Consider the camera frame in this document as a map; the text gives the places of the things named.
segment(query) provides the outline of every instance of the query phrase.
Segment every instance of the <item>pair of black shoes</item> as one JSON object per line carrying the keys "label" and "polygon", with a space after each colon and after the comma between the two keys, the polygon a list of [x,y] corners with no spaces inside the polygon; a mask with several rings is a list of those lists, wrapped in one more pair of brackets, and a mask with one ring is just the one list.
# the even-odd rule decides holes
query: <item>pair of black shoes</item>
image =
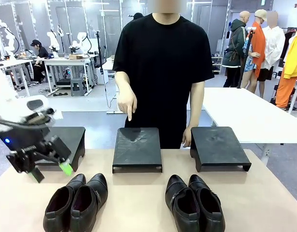
{"label": "pair of black shoes", "polygon": [[51,198],[43,219],[46,232],[91,232],[97,212],[108,197],[104,175],[96,174],[87,184],[83,174],[75,176]]}
{"label": "pair of black shoes", "polygon": [[178,232],[224,232],[225,220],[220,199],[197,175],[188,186],[178,176],[170,177],[165,200]]}

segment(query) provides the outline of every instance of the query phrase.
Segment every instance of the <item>glass wall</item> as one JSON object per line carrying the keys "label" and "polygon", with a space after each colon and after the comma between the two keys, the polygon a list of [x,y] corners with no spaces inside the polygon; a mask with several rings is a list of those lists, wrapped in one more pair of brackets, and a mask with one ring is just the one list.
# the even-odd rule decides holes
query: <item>glass wall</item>
{"label": "glass wall", "polygon": [[[187,10],[181,15],[201,26],[208,34],[211,52],[219,51],[223,40],[229,0],[188,0]],[[92,50],[98,50],[96,32],[99,32],[102,55],[116,52],[122,28],[140,12],[148,15],[148,0],[0,0],[0,19],[6,22],[20,43],[20,49],[29,49],[33,39],[48,48],[47,33],[64,31],[59,53],[70,53],[69,46],[78,41],[79,32],[87,32]],[[1,32],[4,45],[8,40]]]}

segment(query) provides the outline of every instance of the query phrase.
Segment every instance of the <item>black t-shirt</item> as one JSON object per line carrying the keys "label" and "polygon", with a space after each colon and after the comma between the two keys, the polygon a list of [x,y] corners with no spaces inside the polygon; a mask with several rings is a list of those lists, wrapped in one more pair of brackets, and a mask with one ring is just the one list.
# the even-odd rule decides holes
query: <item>black t-shirt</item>
{"label": "black t-shirt", "polygon": [[137,127],[186,127],[193,83],[214,77],[208,36],[182,16],[171,25],[152,14],[127,24],[115,54],[114,71],[124,71],[137,97]]}
{"label": "black t-shirt", "polygon": [[40,58],[48,57],[48,52],[44,47],[40,47],[38,57]]}

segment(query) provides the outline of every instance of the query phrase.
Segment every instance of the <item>beige tabletop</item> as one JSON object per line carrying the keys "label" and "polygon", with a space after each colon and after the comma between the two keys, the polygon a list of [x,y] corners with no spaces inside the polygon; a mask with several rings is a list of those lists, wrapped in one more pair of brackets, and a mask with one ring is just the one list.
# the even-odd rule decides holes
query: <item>beige tabletop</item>
{"label": "beige tabletop", "polygon": [[[164,192],[172,174],[188,182],[197,173],[189,150],[162,150],[162,174],[112,174],[113,154],[87,150],[76,173],[84,173],[87,180],[103,173],[107,179],[108,200],[93,232],[176,232]],[[199,174],[221,199],[226,232],[297,232],[297,201],[252,151],[246,154],[252,162],[248,173]],[[63,172],[43,174],[41,184],[13,168],[0,177],[0,232],[43,231],[50,198],[71,179]]]}

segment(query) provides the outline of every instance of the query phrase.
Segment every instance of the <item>yellow jacket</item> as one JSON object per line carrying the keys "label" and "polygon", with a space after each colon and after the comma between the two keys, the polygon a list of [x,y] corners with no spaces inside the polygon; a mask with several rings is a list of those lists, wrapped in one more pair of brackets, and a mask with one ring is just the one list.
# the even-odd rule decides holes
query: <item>yellow jacket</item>
{"label": "yellow jacket", "polygon": [[297,33],[290,45],[285,63],[284,78],[297,77]]}

